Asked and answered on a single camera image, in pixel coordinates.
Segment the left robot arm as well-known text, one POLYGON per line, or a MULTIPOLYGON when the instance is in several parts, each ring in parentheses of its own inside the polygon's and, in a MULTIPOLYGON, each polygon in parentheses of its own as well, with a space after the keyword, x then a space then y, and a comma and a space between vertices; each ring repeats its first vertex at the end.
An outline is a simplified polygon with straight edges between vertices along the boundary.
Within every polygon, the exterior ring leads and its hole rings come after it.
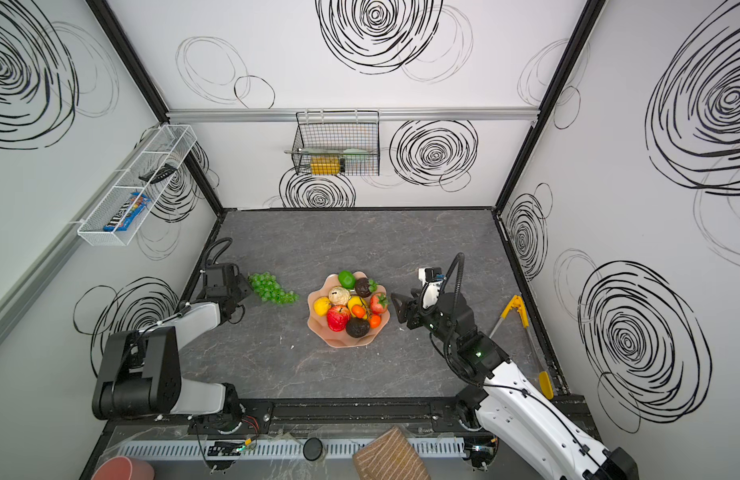
POLYGON ((184 378, 181 350, 228 323, 252 289, 233 263, 206 264, 195 301, 178 302, 154 278, 115 294, 92 332, 102 358, 93 414, 101 420, 184 415, 237 425, 245 416, 235 387, 184 378))

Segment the pink wavy fruit bowl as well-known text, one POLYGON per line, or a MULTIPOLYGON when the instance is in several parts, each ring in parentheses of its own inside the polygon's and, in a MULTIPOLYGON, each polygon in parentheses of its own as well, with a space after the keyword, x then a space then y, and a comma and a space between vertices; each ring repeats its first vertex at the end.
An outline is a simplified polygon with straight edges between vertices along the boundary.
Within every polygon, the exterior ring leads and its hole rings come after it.
POLYGON ((362 347, 371 344, 376 337, 382 332, 386 325, 391 320, 391 312, 387 311, 380 315, 381 323, 377 327, 372 327, 370 331, 361 338, 354 338, 350 336, 346 331, 336 332, 329 328, 326 316, 320 316, 316 313, 314 304, 315 302, 323 297, 327 296, 329 291, 336 286, 340 285, 339 275, 337 273, 330 274, 326 277, 323 286, 313 291, 308 296, 309 306, 309 319, 307 322, 308 327, 322 340, 324 340, 332 348, 352 348, 362 347))

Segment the green fake grapes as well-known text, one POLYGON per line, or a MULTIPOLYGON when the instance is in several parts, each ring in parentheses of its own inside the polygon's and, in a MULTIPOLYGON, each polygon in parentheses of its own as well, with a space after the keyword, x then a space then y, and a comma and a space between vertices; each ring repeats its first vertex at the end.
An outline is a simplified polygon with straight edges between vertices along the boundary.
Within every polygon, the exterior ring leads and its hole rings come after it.
POLYGON ((275 305, 292 305, 299 300, 297 293, 286 290, 277 277, 269 272, 252 273, 248 277, 248 282, 264 302, 271 302, 275 305))

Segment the small orange fake tangerine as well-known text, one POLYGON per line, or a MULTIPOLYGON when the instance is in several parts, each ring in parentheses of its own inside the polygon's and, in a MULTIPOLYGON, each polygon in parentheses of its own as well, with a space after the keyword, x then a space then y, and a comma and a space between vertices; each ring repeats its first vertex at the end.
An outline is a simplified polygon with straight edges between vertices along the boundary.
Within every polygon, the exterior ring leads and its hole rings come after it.
POLYGON ((354 317, 360 318, 360 319, 366 319, 367 318, 367 311, 366 309, 361 305, 354 305, 351 309, 351 312, 354 317))

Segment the green fake lime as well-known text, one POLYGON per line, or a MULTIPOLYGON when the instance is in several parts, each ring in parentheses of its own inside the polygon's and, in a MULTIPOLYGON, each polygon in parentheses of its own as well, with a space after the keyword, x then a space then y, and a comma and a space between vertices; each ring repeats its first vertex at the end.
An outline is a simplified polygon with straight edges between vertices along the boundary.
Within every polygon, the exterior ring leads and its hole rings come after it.
POLYGON ((347 290, 353 290, 357 283, 355 275, 349 270, 341 271, 338 274, 338 280, 340 285, 347 290))

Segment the red fake strawberry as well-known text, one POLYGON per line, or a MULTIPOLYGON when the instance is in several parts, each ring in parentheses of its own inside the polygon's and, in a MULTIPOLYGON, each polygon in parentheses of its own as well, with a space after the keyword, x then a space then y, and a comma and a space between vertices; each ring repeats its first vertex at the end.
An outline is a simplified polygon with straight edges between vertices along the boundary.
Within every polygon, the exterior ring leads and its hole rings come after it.
POLYGON ((388 311, 389 300, 385 293, 375 293, 371 297, 370 308, 374 314, 381 315, 388 311))

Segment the yellow fake pear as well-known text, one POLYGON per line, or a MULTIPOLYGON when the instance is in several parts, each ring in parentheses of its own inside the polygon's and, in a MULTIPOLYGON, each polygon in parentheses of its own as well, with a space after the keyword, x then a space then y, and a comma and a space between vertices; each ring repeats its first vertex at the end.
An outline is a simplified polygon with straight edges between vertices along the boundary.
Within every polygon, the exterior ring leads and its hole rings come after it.
POLYGON ((326 317, 332 307, 333 304, 327 296, 317 298, 313 304, 314 313, 319 317, 326 317))

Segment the yellow fake lemon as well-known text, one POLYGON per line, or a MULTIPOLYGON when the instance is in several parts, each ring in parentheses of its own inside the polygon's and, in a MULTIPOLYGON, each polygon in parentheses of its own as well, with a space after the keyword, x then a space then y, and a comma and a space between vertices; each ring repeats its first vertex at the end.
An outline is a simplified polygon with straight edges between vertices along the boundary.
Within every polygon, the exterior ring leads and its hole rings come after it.
POLYGON ((353 295, 350 298, 347 306, 348 306, 349 309, 353 309, 355 306, 361 306, 363 308, 366 308, 367 307, 367 303, 366 303, 366 301, 362 297, 357 296, 357 295, 353 295))

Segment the red fake apple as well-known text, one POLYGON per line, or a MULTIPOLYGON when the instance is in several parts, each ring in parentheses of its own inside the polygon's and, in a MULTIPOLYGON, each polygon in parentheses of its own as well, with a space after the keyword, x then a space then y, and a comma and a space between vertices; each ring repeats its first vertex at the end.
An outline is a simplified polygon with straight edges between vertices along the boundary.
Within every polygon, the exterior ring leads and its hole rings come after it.
POLYGON ((335 305, 326 314, 327 325, 334 332, 344 331, 351 318, 351 310, 346 305, 335 305))

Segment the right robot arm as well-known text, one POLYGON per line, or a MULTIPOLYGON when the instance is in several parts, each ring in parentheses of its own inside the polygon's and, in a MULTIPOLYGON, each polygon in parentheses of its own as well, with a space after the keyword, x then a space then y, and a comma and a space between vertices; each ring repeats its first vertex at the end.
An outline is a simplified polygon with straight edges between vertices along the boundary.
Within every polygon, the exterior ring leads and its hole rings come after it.
POLYGON ((389 298, 402 324, 441 341, 448 367, 466 383, 457 398, 466 428, 490 432, 544 479, 638 478, 637 462, 624 449, 609 449, 576 425, 478 328, 461 291, 460 266, 420 275, 421 287, 389 298))

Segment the dark fake avocado half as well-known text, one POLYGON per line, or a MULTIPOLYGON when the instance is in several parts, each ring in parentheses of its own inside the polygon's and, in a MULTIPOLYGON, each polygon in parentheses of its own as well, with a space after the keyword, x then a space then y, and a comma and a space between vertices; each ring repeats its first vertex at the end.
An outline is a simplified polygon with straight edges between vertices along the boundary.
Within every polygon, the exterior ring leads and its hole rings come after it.
POLYGON ((378 284, 375 280, 363 277, 358 278, 354 285, 354 290, 361 298, 370 298, 378 289, 378 284))

